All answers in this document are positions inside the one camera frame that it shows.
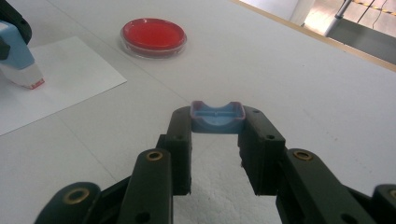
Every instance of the white table surface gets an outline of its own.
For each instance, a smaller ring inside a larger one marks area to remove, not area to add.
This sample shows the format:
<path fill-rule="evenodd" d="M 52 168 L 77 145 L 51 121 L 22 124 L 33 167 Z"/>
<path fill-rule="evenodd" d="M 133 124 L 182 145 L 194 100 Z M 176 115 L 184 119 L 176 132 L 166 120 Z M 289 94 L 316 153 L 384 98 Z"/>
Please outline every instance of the white table surface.
<path fill-rule="evenodd" d="M 340 181 L 372 194 L 396 183 L 396 74 L 230 1 L 12 0 L 29 21 L 29 47 L 77 36 L 128 82 L 0 136 L 0 223 L 33 223 L 62 187 L 105 189 L 155 147 L 172 112 L 193 100 L 260 109 L 287 147 L 319 155 Z M 125 54 L 120 29 L 152 17 L 179 24 L 175 58 Z M 175 223 L 280 223 L 274 197 L 256 197 L 236 135 L 194 134 L 192 195 L 175 197 Z"/>

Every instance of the petri dish lid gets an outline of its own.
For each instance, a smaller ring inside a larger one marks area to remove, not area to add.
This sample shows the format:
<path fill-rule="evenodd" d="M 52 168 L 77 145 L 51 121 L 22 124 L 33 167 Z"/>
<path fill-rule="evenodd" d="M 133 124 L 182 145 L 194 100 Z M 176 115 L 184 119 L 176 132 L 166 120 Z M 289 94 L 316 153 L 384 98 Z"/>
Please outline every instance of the petri dish lid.
<path fill-rule="evenodd" d="M 187 38 L 178 25 L 152 18 L 129 21 L 122 28 L 121 35 L 126 44 L 154 52 L 178 49 Z"/>

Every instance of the translucent blue object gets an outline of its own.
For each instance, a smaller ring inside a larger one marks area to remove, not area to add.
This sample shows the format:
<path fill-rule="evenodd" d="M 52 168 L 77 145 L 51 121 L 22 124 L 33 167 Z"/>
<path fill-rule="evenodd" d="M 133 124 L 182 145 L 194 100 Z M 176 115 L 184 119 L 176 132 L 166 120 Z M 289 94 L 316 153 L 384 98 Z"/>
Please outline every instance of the translucent blue object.
<path fill-rule="evenodd" d="M 239 102 L 211 107 L 202 101 L 191 104 L 191 130 L 194 133 L 241 133 L 245 109 Z"/>
<path fill-rule="evenodd" d="M 7 59 L 0 61 L 18 70 L 35 62 L 17 27 L 6 21 L 0 21 L 0 37 L 11 46 Z"/>

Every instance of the white paper sheet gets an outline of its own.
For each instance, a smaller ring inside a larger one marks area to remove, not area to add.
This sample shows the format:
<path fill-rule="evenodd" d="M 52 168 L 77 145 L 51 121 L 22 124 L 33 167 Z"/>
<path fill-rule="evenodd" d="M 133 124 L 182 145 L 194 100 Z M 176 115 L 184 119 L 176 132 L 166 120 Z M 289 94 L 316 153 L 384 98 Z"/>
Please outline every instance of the white paper sheet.
<path fill-rule="evenodd" d="M 126 82 L 77 37 L 31 51 L 45 83 L 27 90 L 0 75 L 0 135 Z"/>

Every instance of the petri dish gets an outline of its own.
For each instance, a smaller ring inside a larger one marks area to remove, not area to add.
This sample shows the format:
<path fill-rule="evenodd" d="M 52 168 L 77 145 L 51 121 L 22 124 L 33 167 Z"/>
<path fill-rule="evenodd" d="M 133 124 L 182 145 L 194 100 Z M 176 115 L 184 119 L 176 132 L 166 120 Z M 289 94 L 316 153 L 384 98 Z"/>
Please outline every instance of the petri dish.
<path fill-rule="evenodd" d="M 179 54 L 187 41 L 180 26 L 153 18 L 127 22 L 120 35 L 124 47 L 130 53 L 148 58 L 166 58 Z"/>

